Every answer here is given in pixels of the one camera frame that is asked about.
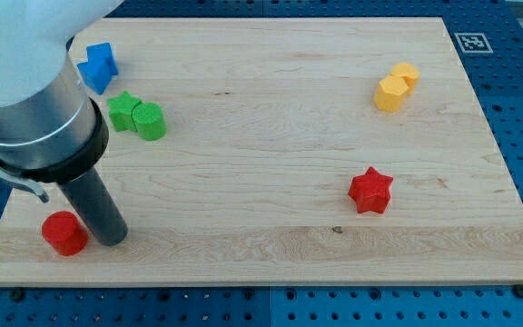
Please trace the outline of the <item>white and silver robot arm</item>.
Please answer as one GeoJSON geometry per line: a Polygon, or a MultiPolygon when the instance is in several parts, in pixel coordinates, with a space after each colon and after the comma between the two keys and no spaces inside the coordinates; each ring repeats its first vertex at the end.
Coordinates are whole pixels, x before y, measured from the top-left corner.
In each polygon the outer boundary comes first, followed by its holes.
{"type": "Polygon", "coordinates": [[[44,184],[56,183],[105,246],[128,228],[94,168],[108,144],[106,122],[66,46],[119,4],[0,1],[0,179],[44,203],[44,184]]]}

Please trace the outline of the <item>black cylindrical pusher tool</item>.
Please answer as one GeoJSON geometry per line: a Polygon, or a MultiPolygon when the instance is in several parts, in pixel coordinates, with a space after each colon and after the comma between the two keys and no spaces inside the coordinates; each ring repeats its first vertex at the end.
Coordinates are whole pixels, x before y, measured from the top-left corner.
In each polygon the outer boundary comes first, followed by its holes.
{"type": "Polygon", "coordinates": [[[100,244],[114,246],[124,240],[127,224],[94,168],[59,188],[100,244]]]}

